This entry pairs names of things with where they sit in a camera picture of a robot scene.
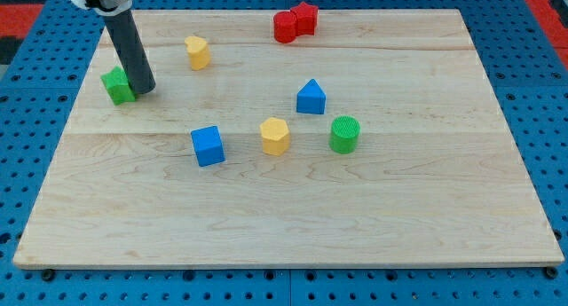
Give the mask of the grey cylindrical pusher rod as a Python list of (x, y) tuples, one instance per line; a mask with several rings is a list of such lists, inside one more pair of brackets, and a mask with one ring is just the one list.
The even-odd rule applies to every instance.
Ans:
[(129, 86), (137, 94), (151, 92), (156, 83), (131, 10), (105, 16), (103, 20)]

